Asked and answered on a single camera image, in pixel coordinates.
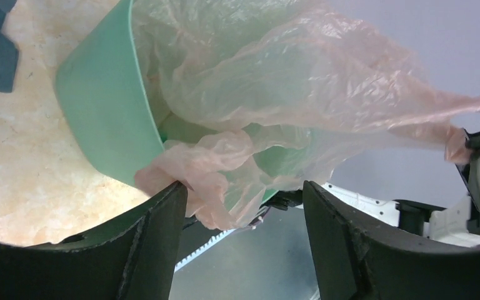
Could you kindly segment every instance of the pink plastic bag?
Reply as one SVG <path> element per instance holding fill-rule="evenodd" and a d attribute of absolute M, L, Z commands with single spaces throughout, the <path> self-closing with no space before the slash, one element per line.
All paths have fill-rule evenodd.
<path fill-rule="evenodd" d="M 152 195 L 179 180 L 187 215 L 225 230 L 250 222 L 267 190 L 326 182 L 365 149 L 441 149 L 467 161 L 449 120 L 480 112 L 480 97 L 433 89 L 411 52 L 370 25 L 324 1 L 210 3 L 135 4 L 134 32 L 152 45 L 137 40 L 139 58 L 157 62 L 141 67 L 169 109 L 159 130 L 176 140 L 137 172 L 138 188 Z"/>

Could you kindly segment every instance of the green plastic bin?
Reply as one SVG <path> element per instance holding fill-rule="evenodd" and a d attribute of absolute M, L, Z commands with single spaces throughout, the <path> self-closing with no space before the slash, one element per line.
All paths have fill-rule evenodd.
<path fill-rule="evenodd" d="M 133 0 L 121 0 L 56 73 L 55 91 L 76 141 L 100 172 L 135 186 L 135 172 L 164 151 L 144 90 Z M 276 191 L 267 191 L 264 201 Z"/>

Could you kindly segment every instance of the beige tile floor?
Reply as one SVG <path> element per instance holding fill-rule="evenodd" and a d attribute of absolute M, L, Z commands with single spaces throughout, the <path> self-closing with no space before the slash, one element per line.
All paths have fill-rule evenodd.
<path fill-rule="evenodd" d="M 20 50 L 14 91 L 0 94 L 0 241 L 56 243 L 147 199 L 98 173 L 58 106 L 53 77 L 116 0 L 18 0 L 4 32 Z"/>

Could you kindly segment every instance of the plastic bag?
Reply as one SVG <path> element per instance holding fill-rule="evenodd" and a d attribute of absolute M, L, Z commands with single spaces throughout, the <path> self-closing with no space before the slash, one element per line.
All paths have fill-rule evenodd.
<path fill-rule="evenodd" d="M 446 148 L 480 97 L 437 91 L 410 51 L 314 0 L 137 0 L 137 53 L 166 151 L 137 172 L 148 194 L 179 180 L 208 228 L 250 222 L 269 190 L 326 182 L 365 149 Z"/>

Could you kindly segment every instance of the gray wall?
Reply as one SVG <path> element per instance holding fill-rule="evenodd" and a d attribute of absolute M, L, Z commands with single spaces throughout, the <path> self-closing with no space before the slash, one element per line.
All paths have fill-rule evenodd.
<path fill-rule="evenodd" d="M 417 52 L 430 83 L 439 89 L 480 95 L 480 0 L 329 0 L 348 16 L 372 23 Z M 454 120 L 480 130 L 480 116 Z M 342 164 L 335 185 L 381 199 L 410 199 L 450 206 L 466 192 L 443 153 L 369 151 Z"/>

